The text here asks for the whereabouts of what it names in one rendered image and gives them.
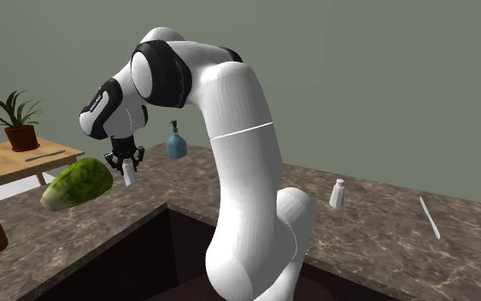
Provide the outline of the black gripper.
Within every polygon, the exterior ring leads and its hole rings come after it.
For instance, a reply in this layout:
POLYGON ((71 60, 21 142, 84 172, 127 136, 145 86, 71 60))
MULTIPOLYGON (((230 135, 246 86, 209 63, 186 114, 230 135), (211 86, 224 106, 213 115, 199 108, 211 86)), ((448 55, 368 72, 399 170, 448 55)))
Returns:
POLYGON ((138 165, 144 159, 144 147, 137 147, 132 135, 123 139, 112 137, 110 141, 112 145, 112 152, 103 155, 107 163, 113 169, 120 170, 120 158, 129 158, 131 156, 133 169, 135 172, 137 172, 138 165))

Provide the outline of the white shaker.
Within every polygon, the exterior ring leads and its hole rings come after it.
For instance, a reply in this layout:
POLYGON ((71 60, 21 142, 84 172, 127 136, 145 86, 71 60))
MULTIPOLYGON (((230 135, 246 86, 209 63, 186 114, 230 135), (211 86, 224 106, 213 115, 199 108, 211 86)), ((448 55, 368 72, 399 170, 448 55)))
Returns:
POLYGON ((132 159, 126 158, 123 160, 122 171, 126 186, 131 186, 136 183, 136 172, 133 166, 132 159))
POLYGON ((344 180, 337 179, 331 192, 329 204, 333 208, 342 208, 343 201, 344 201, 344 180))

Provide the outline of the blue soap dispenser bottle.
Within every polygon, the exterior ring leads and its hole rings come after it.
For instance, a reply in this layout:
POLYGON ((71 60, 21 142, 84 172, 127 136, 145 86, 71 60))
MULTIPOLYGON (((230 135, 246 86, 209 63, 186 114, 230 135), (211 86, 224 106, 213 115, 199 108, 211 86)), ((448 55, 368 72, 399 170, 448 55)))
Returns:
POLYGON ((187 154, 187 144, 183 138, 179 136, 177 121, 170 122, 173 129, 173 135, 167 142, 167 154, 172 158, 182 158, 187 154))

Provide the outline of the green lettuce head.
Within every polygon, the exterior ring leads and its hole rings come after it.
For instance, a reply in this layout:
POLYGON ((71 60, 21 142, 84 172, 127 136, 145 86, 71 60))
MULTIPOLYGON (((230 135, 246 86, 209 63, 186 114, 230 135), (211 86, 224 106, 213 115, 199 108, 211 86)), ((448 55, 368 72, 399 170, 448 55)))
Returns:
POLYGON ((113 176, 96 158, 86 157, 58 174, 41 196, 49 211, 60 211, 84 204, 103 195, 113 185, 113 176))

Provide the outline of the grey knife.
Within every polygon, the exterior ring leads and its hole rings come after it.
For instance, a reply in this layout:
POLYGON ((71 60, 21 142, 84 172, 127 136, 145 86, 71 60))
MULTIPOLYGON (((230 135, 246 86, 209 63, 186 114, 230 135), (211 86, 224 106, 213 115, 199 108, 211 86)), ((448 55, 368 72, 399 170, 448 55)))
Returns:
POLYGON ((43 154, 43 155, 40 155, 40 156, 33 156, 33 157, 29 157, 29 158, 25 159, 24 162, 32 162, 32 161, 35 161, 35 160, 38 160, 38 159, 41 159, 41 158, 45 158, 45 157, 49 157, 49 156, 57 156, 57 155, 63 154, 64 152, 66 152, 66 150, 58 150, 58 151, 43 154))

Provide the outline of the potted plant in brown pot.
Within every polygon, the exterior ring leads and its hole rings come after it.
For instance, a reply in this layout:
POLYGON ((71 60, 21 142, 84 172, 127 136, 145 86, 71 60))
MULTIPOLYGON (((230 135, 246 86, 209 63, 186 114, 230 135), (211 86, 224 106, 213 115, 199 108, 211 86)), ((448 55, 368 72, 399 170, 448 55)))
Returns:
POLYGON ((0 99, 0 108, 7 116, 7 119, 4 119, 0 115, 0 126, 3 127, 10 142, 11 150, 14 152, 32 151, 39 147, 34 129, 34 126, 38 125, 38 121, 34 120, 33 117, 44 113, 42 109, 37 108, 42 99, 19 103, 18 98, 24 92, 26 90, 13 91, 4 101, 0 99))

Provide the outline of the dark robot stand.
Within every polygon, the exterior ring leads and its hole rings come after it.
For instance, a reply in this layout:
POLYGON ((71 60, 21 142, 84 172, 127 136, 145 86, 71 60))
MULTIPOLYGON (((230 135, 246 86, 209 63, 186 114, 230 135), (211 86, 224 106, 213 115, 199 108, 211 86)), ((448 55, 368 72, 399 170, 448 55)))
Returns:
MULTIPOLYGON (((204 257, 216 213, 164 204, 101 251, 51 277, 23 301, 225 301, 211 287, 204 257)), ((293 301, 402 301, 389 286, 340 275, 305 257, 293 301)))

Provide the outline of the white knife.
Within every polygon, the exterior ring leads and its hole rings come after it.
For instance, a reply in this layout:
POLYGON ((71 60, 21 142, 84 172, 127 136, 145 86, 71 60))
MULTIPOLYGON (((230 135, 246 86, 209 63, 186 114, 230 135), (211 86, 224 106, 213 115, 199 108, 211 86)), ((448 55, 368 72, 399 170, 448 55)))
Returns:
POLYGON ((439 232, 439 230, 438 230, 438 228, 437 228, 436 223, 434 222, 434 220, 433 220, 432 217, 431 217, 431 214, 430 214, 430 212, 429 212, 429 210, 428 210, 428 208, 427 208, 427 206, 426 206, 426 204, 425 204, 424 199, 423 199, 421 196, 419 197, 419 201, 420 201, 420 204, 421 204, 421 206, 422 206, 422 209, 423 209, 423 211, 424 211, 424 213, 425 213, 425 216, 427 217, 429 223, 431 224, 431 229, 432 229, 432 231, 433 231, 436 239, 437 239, 437 240, 440 240, 441 234, 440 234, 440 232, 439 232))

